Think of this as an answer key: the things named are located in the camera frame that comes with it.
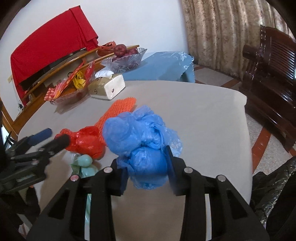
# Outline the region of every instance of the red cloth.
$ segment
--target red cloth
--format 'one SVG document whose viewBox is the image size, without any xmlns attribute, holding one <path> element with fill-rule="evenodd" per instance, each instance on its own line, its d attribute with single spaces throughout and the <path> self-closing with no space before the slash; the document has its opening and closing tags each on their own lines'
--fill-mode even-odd
<svg viewBox="0 0 296 241">
<path fill-rule="evenodd" d="M 12 77 L 19 97 L 25 95 L 19 83 L 79 49 L 95 49 L 98 47 L 97 38 L 80 6 L 70 8 L 34 31 L 10 57 Z"/>
</svg>

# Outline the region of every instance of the round table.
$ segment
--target round table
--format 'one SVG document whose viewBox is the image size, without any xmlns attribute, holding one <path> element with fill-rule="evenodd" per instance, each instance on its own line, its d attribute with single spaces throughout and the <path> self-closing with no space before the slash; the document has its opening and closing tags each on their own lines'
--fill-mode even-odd
<svg viewBox="0 0 296 241">
<path fill-rule="evenodd" d="M 167 127 L 178 132 L 184 145 L 180 157 L 187 166 L 205 176 L 225 175 L 243 198 L 250 201 L 252 159 L 244 113 L 246 97 L 231 89 L 171 81 L 126 81 L 126 88 L 111 101 L 86 96 L 66 107 L 46 102 L 25 124 L 19 138 L 51 128 L 52 139 L 63 128 L 77 131 L 91 126 L 115 100 L 130 96 L 137 99 L 137 106 L 148 105 Z M 116 155 L 107 148 L 105 156 L 95 163 L 102 169 L 114 158 Z M 35 185 L 41 209 L 70 177 L 72 161 L 73 154 L 66 150 L 51 159 L 46 168 L 47 179 Z M 134 188 L 129 181 L 123 196 L 112 197 L 117 240 L 179 240 L 184 201 L 184 196 L 173 195 L 168 183 L 147 191 Z"/>
</svg>

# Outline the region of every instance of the tissue box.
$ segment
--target tissue box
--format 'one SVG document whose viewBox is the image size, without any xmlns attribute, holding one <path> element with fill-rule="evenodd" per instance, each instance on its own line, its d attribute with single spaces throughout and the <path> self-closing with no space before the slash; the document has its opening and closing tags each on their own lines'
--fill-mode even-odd
<svg viewBox="0 0 296 241">
<path fill-rule="evenodd" d="M 114 74 L 111 79 L 99 78 L 94 80 L 89 86 L 91 97 L 111 100 L 118 95 L 126 86 L 121 74 Z"/>
</svg>

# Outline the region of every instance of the silver bolt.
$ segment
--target silver bolt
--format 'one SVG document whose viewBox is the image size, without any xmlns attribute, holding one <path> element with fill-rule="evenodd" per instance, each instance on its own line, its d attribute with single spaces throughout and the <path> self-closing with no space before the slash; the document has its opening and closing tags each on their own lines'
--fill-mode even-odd
<svg viewBox="0 0 296 241">
<path fill-rule="evenodd" d="M 113 171 L 112 167 L 105 167 L 104 173 L 111 173 Z"/>
<path fill-rule="evenodd" d="M 71 177 L 70 177 L 70 180 L 72 181 L 72 182 L 76 182 L 77 180 L 79 179 L 79 176 L 78 175 L 72 175 Z"/>
<path fill-rule="evenodd" d="M 33 159 L 33 161 L 31 162 L 32 165 L 37 165 L 38 163 L 39 163 L 39 161 L 36 159 Z"/>
<path fill-rule="evenodd" d="M 220 182 L 225 182 L 226 181 L 226 177 L 224 175 L 219 175 L 217 178 L 218 178 L 218 180 Z"/>
<path fill-rule="evenodd" d="M 193 172 L 193 169 L 191 167 L 185 167 L 184 168 L 184 172 L 185 173 L 192 173 Z"/>
</svg>

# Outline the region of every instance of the curtain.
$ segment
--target curtain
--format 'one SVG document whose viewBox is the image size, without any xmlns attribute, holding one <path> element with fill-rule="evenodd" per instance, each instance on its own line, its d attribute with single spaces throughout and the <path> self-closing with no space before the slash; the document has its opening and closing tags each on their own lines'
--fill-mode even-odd
<svg viewBox="0 0 296 241">
<path fill-rule="evenodd" d="M 260 25 L 293 34 L 265 0 L 181 0 L 189 54 L 199 65 L 243 77 L 245 44 L 259 47 Z"/>
</svg>

